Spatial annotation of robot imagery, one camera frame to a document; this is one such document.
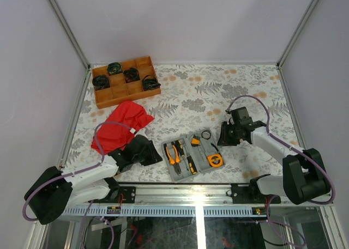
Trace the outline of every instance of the floral tablecloth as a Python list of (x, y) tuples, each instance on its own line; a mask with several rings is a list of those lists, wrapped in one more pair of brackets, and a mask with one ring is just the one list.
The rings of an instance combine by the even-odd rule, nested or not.
[[(146, 127), (160, 155), (160, 143), (209, 127), (215, 140), (221, 122), (227, 120), (225, 109), (235, 97), (251, 94), (269, 108), (270, 128), (279, 136), (298, 144), (284, 92), (274, 65), (156, 65), (160, 95), (135, 101), (155, 120)], [(253, 99), (240, 99), (232, 108), (246, 106), (253, 120), (266, 121), (264, 109)], [(81, 108), (67, 166), (97, 162), (101, 156), (91, 148), (94, 128), (116, 107), (97, 109), (90, 79)], [(258, 175), (281, 175), (282, 168), (263, 150), (243, 142), (237, 147), (223, 147), (226, 166), (214, 172), (198, 174), (194, 183), (241, 183)], [(165, 160), (151, 166), (133, 165), (116, 178), (119, 181), (170, 182)]]

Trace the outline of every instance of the tape measure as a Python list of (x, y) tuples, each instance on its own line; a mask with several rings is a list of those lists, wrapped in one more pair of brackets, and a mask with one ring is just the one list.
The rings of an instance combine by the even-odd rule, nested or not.
[(207, 157), (209, 164), (212, 167), (220, 167), (223, 165), (223, 157), (220, 154), (214, 154)]

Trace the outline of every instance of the floral pattern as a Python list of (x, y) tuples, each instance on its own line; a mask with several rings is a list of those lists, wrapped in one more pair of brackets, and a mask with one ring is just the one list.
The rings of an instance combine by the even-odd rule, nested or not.
[[(270, 112), (270, 128), (292, 144), (298, 144), (284, 92), (273, 65), (156, 65), (161, 94), (135, 101), (155, 120), (145, 130), (162, 155), (160, 143), (186, 135), (189, 131), (210, 128), (217, 141), (220, 125), (228, 120), (225, 109), (233, 98), (251, 94), (260, 98)], [(266, 120), (260, 104), (248, 98), (238, 100), (232, 108), (246, 106), (254, 120)], [(101, 156), (91, 148), (94, 128), (116, 107), (97, 109), (92, 80), (88, 85), (67, 166), (97, 162)], [(237, 147), (223, 147), (226, 166), (210, 173), (198, 174), (187, 182), (242, 183), (258, 175), (281, 175), (282, 168), (263, 150), (247, 142)], [(116, 178), (119, 181), (170, 182), (163, 162), (147, 167), (134, 165)]]

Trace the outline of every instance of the gray plastic case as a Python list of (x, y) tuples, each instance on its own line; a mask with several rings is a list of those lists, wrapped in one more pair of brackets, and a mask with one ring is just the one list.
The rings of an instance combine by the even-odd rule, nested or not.
[[(211, 134), (210, 139), (206, 140), (206, 139), (202, 138), (201, 135), (202, 135), (202, 132), (204, 132), (204, 131), (210, 132), (210, 134)], [(191, 146), (191, 140), (192, 140), (194, 135), (197, 135), (200, 137), (200, 145), (197, 147)], [(175, 158), (176, 155), (174, 153), (175, 151), (173, 150), (171, 142), (174, 142), (176, 140), (180, 140), (182, 142), (183, 150), (184, 150), (184, 157), (180, 157), (181, 161), (179, 163), (180, 170), (181, 170), (180, 175), (178, 175), (175, 172), (173, 165), (170, 165), (168, 159), (166, 158), (166, 153), (165, 153), (165, 149), (164, 149), (164, 144), (167, 144), (167, 147), (169, 148), (170, 155), (172, 156), (172, 158)], [(211, 172), (211, 171), (216, 170), (216, 169), (221, 169), (225, 166), (224, 157), (223, 157), (223, 165), (220, 167), (212, 167), (209, 164), (209, 162), (207, 160), (207, 156), (217, 153), (216, 149), (213, 146), (211, 146), (211, 143), (213, 143), (217, 147), (216, 141), (215, 141), (210, 129), (203, 129), (203, 130), (196, 131), (196, 132), (190, 132), (186, 136), (174, 138), (174, 139), (164, 141), (161, 143), (161, 151), (164, 155), (165, 162), (166, 162), (167, 167), (169, 169), (171, 179), (174, 183), (179, 183), (179, 182), (191, 179), (200, 173)], [(196, 174), (192, 174), (190, 171), (190, 168), (188, 165), (188, 160), (187, 160), (187, 157), (189, 155), (191, 155), (191, 157), (194, 161), (194, 164), (196, 166), (196, 170), (197, 170)]]

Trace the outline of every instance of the black ring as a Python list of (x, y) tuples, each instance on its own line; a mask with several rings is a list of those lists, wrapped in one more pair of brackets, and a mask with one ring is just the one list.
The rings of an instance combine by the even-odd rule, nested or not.
[[(208, 138), (205, 138), (204, 136), (203, 136), (203, 133), (205, 133), (205, 132), (208, 132), (209, 133), (209, 137)], [(209, 130), (204, 130), (204, 131), (202, 131), (202, 133), (201, 133), (201, 137), (203, 138), (203, 139), (206, 139), (206, 140), (209, 140), (210, 138), (211, 138), (211, 132), (209, 131)]]

